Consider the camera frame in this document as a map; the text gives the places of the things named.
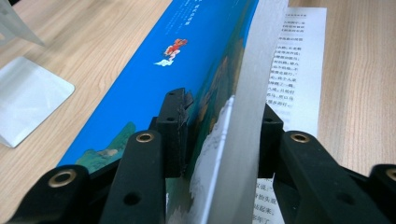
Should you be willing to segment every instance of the light wood surface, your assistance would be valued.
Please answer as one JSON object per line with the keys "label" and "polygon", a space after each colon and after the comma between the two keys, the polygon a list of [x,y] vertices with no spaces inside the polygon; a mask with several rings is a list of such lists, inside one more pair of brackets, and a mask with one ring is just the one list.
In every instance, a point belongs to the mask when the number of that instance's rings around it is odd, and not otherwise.
{"label": "light wood surface", "polygon": [[[46,43],[14,39],[0,67],[25,56],[76,85],[73,95],[18,147],[0,146],[0,222],[52,169],[170,0],[21,0],[14,9]],[[368,175],[396,163],[396,1],[290,0],[328,9],[319,141]]]}

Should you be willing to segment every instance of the cartoon illustration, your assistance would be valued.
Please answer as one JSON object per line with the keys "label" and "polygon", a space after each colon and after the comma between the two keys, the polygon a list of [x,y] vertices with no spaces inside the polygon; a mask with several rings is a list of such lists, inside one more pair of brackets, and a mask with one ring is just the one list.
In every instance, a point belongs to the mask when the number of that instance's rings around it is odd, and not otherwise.
{"label": "cartoon illustration", "polygon": [[133,122],[128,122],[122,130],[114,137],[105,149],[86,150],[76,161],[76,164],[85,166],[91,173],[109,165],[122,157],[129,137],[134,134],[136,127]]}
{"label": "cartoon illustration", "polygon": [[163,56],[168,59],[163,59],[162,61],[155,64],[161,66],[171,65],[176,55],[180,53],[180,47],[185,46],[186,44],[187,39],[176,39],[174,45],[169,46],[163,53]]}

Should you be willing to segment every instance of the white plastic stand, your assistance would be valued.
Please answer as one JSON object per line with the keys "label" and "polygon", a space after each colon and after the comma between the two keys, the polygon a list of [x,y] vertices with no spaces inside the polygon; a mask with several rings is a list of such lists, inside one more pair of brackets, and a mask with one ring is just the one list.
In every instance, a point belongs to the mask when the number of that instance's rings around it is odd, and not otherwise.
{"label": "white plastic stand", "polygon": [[0,70],[0,143],[16,147],[74,91],[43,67],[19,57]]}

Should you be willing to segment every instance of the black clamp jaw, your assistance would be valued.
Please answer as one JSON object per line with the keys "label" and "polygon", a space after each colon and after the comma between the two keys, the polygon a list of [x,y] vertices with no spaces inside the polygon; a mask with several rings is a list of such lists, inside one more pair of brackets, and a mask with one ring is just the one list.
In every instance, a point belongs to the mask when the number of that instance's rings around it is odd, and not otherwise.
{"label": "black clamp jaw", "polygon": [[[88,174],[79,165],[43,175],[8,223],[164,223],[165,178],[189,162],[184,89],[166,94],[147,131],[133,134],[119,161]],[[286,223],[395,223],[396,165],[369,177],[339,166],[318,140],[283,132],[267,105],[258,178],[272,178]]]}
{"label": "black clamp jaw", "polygon": [[340,165],[312,135],[283,133],[267,106],[262,122],[260,178],[274,177],[286,223],[395,223],[396,165],[368,177]]}

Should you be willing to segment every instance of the red cartoon character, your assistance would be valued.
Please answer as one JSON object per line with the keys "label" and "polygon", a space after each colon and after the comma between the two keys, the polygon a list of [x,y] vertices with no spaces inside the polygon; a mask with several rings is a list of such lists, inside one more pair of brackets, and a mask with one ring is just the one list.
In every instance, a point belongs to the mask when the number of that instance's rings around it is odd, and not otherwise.
{"label": "red cartoon character", "polygon": [[180,47],[187,44],[187,39],[176,39],[175,44],[169,46],[164,55],[169,56],[168,61],[173,61],[177,54],[180,53]]}

